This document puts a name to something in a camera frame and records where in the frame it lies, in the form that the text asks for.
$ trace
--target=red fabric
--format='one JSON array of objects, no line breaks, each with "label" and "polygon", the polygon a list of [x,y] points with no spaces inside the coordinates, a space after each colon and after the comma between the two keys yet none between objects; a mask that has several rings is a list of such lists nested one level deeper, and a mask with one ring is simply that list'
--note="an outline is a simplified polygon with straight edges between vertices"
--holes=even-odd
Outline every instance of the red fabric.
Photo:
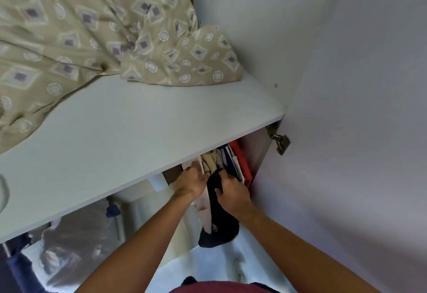
[{"label": "red fabric", "polygon": [[245,178],[245,186],[249,188],[254,178],[252,177],[252,173],[249,168],[248,161],[246,160],[245,154],[243,153],[243,150],[237,140],[230,142],[229,146],[232,148],[235,155],[238,157],[240,169],[242,170],[243,177]]},{"label": "red fabric", "polygon": [[268,291],[252,284],[234,282],[198,282],[180,286],[170,293],[267,293]]}]

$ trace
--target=forearm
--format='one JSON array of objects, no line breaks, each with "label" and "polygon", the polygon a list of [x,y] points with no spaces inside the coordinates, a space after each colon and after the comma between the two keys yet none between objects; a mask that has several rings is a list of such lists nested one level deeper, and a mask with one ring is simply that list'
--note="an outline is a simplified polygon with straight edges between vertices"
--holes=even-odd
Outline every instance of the forearm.
[{"label": "forearm", "polygon": [[355,273],[247,204],[236,216],[300,293],[378,293]]},{"label": "forearm", "polygon": [[191,202],[191,197],[174,195],[90,275],[77,293],[144,292]]}]

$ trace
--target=hand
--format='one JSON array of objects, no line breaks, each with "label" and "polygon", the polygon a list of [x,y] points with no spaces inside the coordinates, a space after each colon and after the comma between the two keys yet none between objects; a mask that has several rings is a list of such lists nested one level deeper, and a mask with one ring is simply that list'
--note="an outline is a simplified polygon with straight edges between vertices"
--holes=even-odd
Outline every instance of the hand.
[{"label": "hand", "polygon": [[175,182],[175,196],[185,196],[190,202],[199,197],[206,188],[210,173],[202,174],[200,164],[193,161],[191,167],[184,170]]},{"label": "hand", "polygon": [[216,196],[222,208],[229,214],[239,219],[238,216],[247,207],[253,206],[249,190],[235,177],[228,175],[225,170],[220,171],[222,192],[216,188]]}]

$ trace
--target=patterned fabric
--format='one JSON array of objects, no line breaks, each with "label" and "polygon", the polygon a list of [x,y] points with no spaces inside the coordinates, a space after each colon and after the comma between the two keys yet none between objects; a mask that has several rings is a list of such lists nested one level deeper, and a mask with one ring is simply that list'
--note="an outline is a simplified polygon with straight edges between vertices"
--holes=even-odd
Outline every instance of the patterned fabric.
[{"label": "patterned fabric", "polygon": [[0,153],[98,75],[190,86],[240,80],[215,26],[190,0],[0,0]]}]

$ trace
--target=cabinet hinge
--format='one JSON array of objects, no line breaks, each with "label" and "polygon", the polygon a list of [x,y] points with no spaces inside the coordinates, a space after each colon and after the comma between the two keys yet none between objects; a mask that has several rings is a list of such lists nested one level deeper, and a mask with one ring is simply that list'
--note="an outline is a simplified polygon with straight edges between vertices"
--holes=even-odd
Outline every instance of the cabinet hinge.
[{"label": "cabinet hinge", "polygon": [[279,126],[280,126],[280,121],[272,123],[266,126],[266,128],[267,128],[268,136],[270,137],[270,139],[275,140],[277,144],[277,152],[281,156],[283,156],[286,149],[288,149],[289,145],[291,144],[291,139],[289,139],[287,135],[282,136],[280,134],[277,134],[277,130],[279,129]]}]

